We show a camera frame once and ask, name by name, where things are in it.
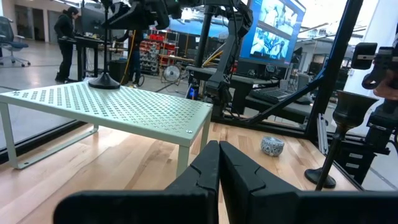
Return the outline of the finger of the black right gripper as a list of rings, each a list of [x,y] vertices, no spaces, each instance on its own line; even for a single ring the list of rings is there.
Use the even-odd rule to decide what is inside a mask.
[[[108,15],[107,18],[102,23],[102,27],[105,29],[112,30],[126,30],[127,24],[124,21],[124,16],[127,14],[126,12],[118,12],[113,15]]]
[[[139,17],[138,6],[134,6],[128,10],[123,11],[119,19],[119,28],[120,29],[134,28],[134,25],[137,22],[138,17]]]

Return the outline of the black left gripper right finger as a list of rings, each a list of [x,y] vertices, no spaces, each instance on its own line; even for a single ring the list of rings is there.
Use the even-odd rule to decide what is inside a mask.
[[[398,192],[299,190],[220,142],[230,224],[398,224]]]

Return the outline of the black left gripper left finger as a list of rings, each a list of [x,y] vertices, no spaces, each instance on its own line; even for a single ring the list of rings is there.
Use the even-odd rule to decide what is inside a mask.
[[[210,141],[163,190],[86,190],[65,197],[53,224],[218,224],[220,145]]]

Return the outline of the black metal candlestick holder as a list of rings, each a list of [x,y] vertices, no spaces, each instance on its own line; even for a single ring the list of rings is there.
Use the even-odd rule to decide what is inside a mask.
[[[315,178],[315,190],[321,191],[327,183],[329,171],[334,160],[340,153],[341,143],[345,140],[346,133],[353,128],[358,127],[364,121],[368,109],[378,101],[377,98],[359,95],[347,91],[338,90],[338,103],[333,112],[333,119],[336,123],[336,131],[333,135],[331,146],[323,163],[318,169],[307,169],[305,177],[310,180]]]
[[[120,83],[112,79],[108,72],[108,12],[109,8],[113,5],[113,0],[100,0],[104,6],[104,69],[101,75],[97,78],[90,80],[88,85],[92,88],[102,89],[102,90],[117,90],[120,88]]]

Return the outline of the shelf with red bins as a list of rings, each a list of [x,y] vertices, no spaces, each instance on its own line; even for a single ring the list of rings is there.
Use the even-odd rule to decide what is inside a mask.
[[[161,68],[173,65],[180,34],[171,30],[147,30],[140,45],[141,72],[157,76]]]

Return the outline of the person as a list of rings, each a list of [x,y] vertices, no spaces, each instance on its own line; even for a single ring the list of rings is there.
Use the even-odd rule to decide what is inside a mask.
[[[78,14],[79,10],[76,7],[70,6],[67,10],[62,11],[62,14],[58,17],[54,25],[58,46],[62,54],[62,62],[55,77],[57,83],[64,84],[69,79],[73,44],[67,42],[67,39],[74,37],[73,20],[78,17]]]
[[[118,39],[117,42],[124,42],[128,39],[128,59],[129,59],[129,81],[132,81],[134,87],[137,87],[141,77],[141,63],[140,63],[140,46],[144,39],[142,30],[127,30],[124,35]]]

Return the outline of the black standing desk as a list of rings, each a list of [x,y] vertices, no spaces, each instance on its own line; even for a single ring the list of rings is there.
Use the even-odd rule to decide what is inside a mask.
[[[99,74],[98,68],[98,50],[99,46],[103,45],[104,42],[102,40],[86,38],[86,37],[79,37],[76,36],[74,38],[59,38],[60,42],[72,44],[75,46],[77,50],[77,79],[72,80],[72,82],[81,82],[85,79],[86,73],[93,74],[94,77],[97,77]],[[88,61],[88,56],[86,53],[87,49],[93,49],[93,69],[87,70],[86,63]]]

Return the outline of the black trash bin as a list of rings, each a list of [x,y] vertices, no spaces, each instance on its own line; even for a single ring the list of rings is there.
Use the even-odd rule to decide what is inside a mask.
[[[108,62],[110,77],[125,85],[127,83],[128,75],[125,75],[127,60],[111,60]]]

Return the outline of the round floor fan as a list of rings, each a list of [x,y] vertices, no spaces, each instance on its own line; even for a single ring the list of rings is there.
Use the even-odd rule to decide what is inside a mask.
[[[176,65],[169,65],[163,70],[162,78],[169,83],[178,82],[181,78],[181,70]]]

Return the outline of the green perforated metal shelf riser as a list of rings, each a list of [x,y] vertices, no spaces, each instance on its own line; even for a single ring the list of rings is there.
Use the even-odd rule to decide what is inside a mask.
[[[9,105],[63,116],[93,129],[30,159],[18,161],[12,134]],[[117,90],[92,88],[87,82],[46,86],[0,93],[0,115],[9,163],[24,169],[94,134],[101,126],[177,144],[177,175],[188,166],[190,147],[201,135],[200,147],[208,142],[213,106],[152,91],[121,86]]]

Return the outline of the black workbench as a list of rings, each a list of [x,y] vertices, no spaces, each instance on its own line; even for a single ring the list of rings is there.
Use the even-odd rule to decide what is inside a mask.
[[[187,66],[186,69],[194,78],[201,81],[207,81],[216,72],[216,68]],[[273,103],[259,100],[250,95],[254,84],[268,85],[270,83],[270,81],[233,75],[230,83],[230,88],[234,89],[232,100],[233,108],[236,109],[239,114],[244,114],[246,108],[257,110],[260,113],[271,108],[274,105]],[[278,111],[272,112],[271,115],[303,124],[305,119],[310,117],[311,111],[312,106],[310,105],[291,103]]]

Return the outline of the black computer keyboard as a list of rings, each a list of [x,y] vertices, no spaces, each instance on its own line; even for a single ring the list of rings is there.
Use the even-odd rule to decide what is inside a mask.
[[[287,90],[282,90],[278,87],[271,87],[253,89],[250,91],[249,95],[258,100],[267,101],[270,103],[278,103],[292,95],[292,93]]]

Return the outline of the grey office chair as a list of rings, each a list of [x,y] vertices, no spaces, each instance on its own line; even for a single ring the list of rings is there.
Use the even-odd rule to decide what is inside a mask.
[[[14,52],[20,52],[22,49],[28,48],[29,45],[22,41],[25,37],[14,34],[12,23],[11,19],[0,16],[0,51],[5,49],[10,52],[8,56],[0,56],[0,65],[4,65],[6,60],[10,60],[11,63],[19,62],[22,67],[30,66],[31,63],[28,60],[14,56]]]

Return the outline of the black drawer cabinet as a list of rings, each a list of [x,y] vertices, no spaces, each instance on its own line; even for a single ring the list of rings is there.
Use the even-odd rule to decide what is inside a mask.
[[[389,155],[386,146],[376,148],[365,142],[361,136],[349,135],[341,143],[341,150],[335,161],[355,180],[362,184],[374,158],[378,155]]]

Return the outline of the large flat monitor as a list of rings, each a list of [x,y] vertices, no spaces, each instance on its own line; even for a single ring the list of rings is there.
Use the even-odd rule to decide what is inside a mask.
[[[239,59],[288,67],[306,8],[298,0],[249,0],[253,23],[241,43]]]

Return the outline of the person's hand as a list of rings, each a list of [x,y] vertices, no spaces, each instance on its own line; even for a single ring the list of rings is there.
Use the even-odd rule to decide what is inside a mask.
[[[373,89],[373,93],[387,100],[398,100],[398,89],[394,89],[390,86],[394,80],[398,80],[398,73],[388,70],[385,78]]]

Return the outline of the black aluminium table frame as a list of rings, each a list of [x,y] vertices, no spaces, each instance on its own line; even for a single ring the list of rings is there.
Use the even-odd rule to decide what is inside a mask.
[[[343,57],[348,46],[348,41],[353,33],[354,25],[358,18],[362,4],[363,0],[347,0],[342,18],[340,20],[339,28],[336,33],[336,38],[331,48],[329,61],[326,67],[318,74],[314,81],[308,84],[305,88],[299,90],[288,98],[272,106],[268,110],[265,110],[262,113],[259,113],[251,118],[238,119],[232,117],[231,115],[225,114],[222,117],[213,116],[214,104],[211,104],[213,108],[211,112],[210,123],[214,122],[226,124],[229,126],[264,131],[267,133],[278,134],[281,136],[290,136],[293,138],[313,139],[315,137],[316,120],[316,117],[314,115],[310,117],[310,120],[305,129],[298,129],[267,123],[266,118],[270,116],[272,112],[278,111],[279,109],[286,107],[287,105],[293,103],[296,99],[300,98],[302,95],[314,89],[318,89],[319,93],[315,100],[312,113],[317,114],[326,108],[326,102],[330,98],[331,92],[334,88],[338,69],[340,68],[340,65],[343,61]],[[4,149],[0,149],[0,162],[9,163],[6,147]]]

